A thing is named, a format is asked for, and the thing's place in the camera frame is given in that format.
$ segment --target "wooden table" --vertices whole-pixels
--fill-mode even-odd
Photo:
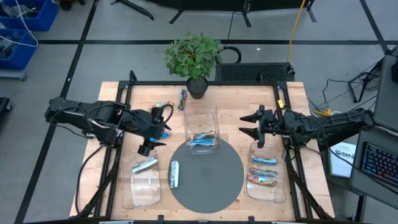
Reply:
[[[98,100],[111,100],[116,98],[118,82],[104,82],[99,93]],[[173,101],[178,103],[180,90],[184,86],[133,86],[131,96],[132,109],[146,110],[151,105]],[[310,114],[308,103],[304,91],[303,83],[288,83],[289,96],[292,109],[303,114]],[[198,101],[191,98],[188,94],[187,103]],[[204,98],[200,101],[214,103],[218,107],[218,122],[220,126],[221,138],[229,142],[237,151],[243,162],[244,171],[247,171],[248,152],[250,144],[253,142],[248,135],[240,132],[239,127],[253,128],[256,125],[240,121],[239,118],[255,112],[260,104],[267,109],[275,109],[274,92],[271,86],[209,86]],[[237,199],[226,209],[216,213],[196,213],[184,208],[173,197],[167,183],[167,171],[169,161],[179,145],[185,141],[184,118],[181,111],[175,110],[172,118],[167,123],[172,128],[171,137],[164,139],[166,146],[157,147],[159,157],[159,173],[161,183],[162,198],[159,203],[139,209],[126,210],[123,208],[124,183],[129,181],[123,177],[123,165],[119,168],[118,182],[114,196],[112,211],[113,220],[156,220],[158,215],[164,215],[165,220],[220,220],[220,221],[247,221],[248,216],[253,215],[256,221],[291,221],[295,220],[292,200],[290,196],[289,182],[285,168],[285,194],[284,203],[262,202],[249,198],[242,188]],[[267,144],[270,142],[280,145],[282,152],[282,141],[280,136],[267,135]],[[123,152],[121,161],[128,160],[137,155],[138,145],[142,144],[142,138],[133,134],[126,134],[124,137]],[[309,142],[308,147],[318,150],[315,140]],[[97,140],[89,140],[84,160],[98,148]],[[80,182],[79,205],[80,209],[90,200],[97,190],[103,166],[105,150],[97,153],[86,165]],[[330,200],[325,174],[323,172],[321,158],[317,153],[310,150],[301,150],[304,171],[307,178],[309,191],[324,210],[334,217],[333,207]],[[300,204],[301,216],[305,217],[303,198],[297,188],[297,195]],[[104,194],[103,203],[107,201],[108,193]],[[75,215],[75,207],[72,206],[70,215]]]

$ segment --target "clear plastic bin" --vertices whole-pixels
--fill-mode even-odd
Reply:
[[[286,199],[284,189],[284,169],[285,161],[282,155],[283,150],[281,146],[273,144],[266,144],[262,149],[257,147],[257,142],[250,145],[249,157],[248,157],[248,168],[245,180],[246,194],[254,199],[263,200],[267,202],[283,203]],[[263,159],[277,159],[276,165],[268,165],[259,162],[252,162],[251,157]],[[268,187],[252,183],[248,180],[248,175],[252,174],[249,170],[250,167],[255,167],[262,170],[273,170],[278,173],[276,177],[266,177],[270,180],[276,180],[277,183],[274,187]]]
[[[192,154],[210,154],[221,147],[216,105],[189,103],[184,109],[184,120],[186,145]],[[192,140],[211,142],[213,145],[195,146]]]
[[[151,150],[148,157],[137,152],[126,152],[122,157],[124,195],[122,206],[135,209],[155,205],[162,198],[159,176],[159,161],[150,167],[134,173],[133,167],[144,161],[157,157],[156,150]]]

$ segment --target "black metal frame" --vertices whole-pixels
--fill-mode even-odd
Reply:
[[[121,101],[121,96],[123,93],[123,90],[127,88],[127,94],[126,94],[126,99],[125,102],[129,103],[131,99],[131,92],[133,86],[136,85],[186,85],[186,82],[173,82],[173,81],[165,81],[165,82],[153,82],[153,81],[137,81],[137,78],[135,75],[130,72],[130,81],[120,81],[118,85],[118,92],[116,95],[116,101],[120,102]],[[286,82],[209,82],[209,85],[256,85],[256,86],[271,86],[273,87],[274,90],[274,96],[275,96],[275,104],[278,107],[278,101],[280,100],[279,96],[279,91],[278,89],[280,88],[283,92],[284,95],[284,101],[285,101],[285,106],[288,108],[291,108],[290,104],[290,98],[289,98],[289,92],[287,91],[287,84]],[[277,115],[281,118],[283,116],[281,111],[278,111]],[[282,137],[282,142],[283,146],[286,148],[287,146],[287,141],[284,141]],[[123,139],[121,139],[121,143],[118,144],[118,147],[116,148],[116,155],[114,157],[114,163],[116,162],[117,166],[120,161],[121,157],[121,150],[123,148]],[[105,157],[104,157],[104,162],[103,162],[103,169],[101,172],[101,178],[99,184],[101,185],[104,181],[105,178],[107,177],[108,173],[108,168],[110,164],[110,159],[111,159],[111,151],[112,149],[107,148]],[[297,169],[298,173],[300,174],[300,180],[306,187],[305,183],[305,176],[304,176],[304,169],[303,169],[303,164],[302,164],[302,159],[300,156],[300,152],[296,150],[296,160],[297,160]],[[286,150],[286,159],[291,160],[290,152],[289,150]],[[56,220],[56,221],[49,221],[49,222],[39,222],[39,223],[99,223],[103,221],[110,221],[111,218],[111,213],[112,213],[112,208],[113,208],[113,200],[114,200],[114,193],[116,189],[116,181],[117,181],[118,175],[113,176],[112,180],[110,181],[110,188],[109,188],[109,197],[108,201],[106,203],[106,212],[105,216],[100,216],[100,210],[101,210],[101,204],[102,204],[102,194],[101,198],[98,200],[98,202],[95,204],[93,207],[93,217],[86,217],[86,218],[81,218],[81,217],[73,217],[68,220]],[[297,190],[296,190],[296,183],[291,176],[289,176],[289,185],[290,185],[290,194],[292,196],[292,204],[293,204],[293,209],[294,209],[294,217],[297,221],[304,220],[307,223],[310,223],[311,221],[317,222],[317,220],[312,219],[312,211],[311,211],[311,206],[307,199],[305,199],[305,211],[307,214],[307,218],[302,218],[300,215],[300,207],[299,207],[299,200],[297,197]],[[199,221],[163,221],[163,215],[159,215],[159,218],[157,221],[155,220],[135,220],[134,223],[198,223]],[[212,223],[227,223],[228,221],[224,222],[212,222]],[[253,224],[254,222],[254,217],[248,217],[248,222],[235,222],[231,221],[228,223],[249,223]]]

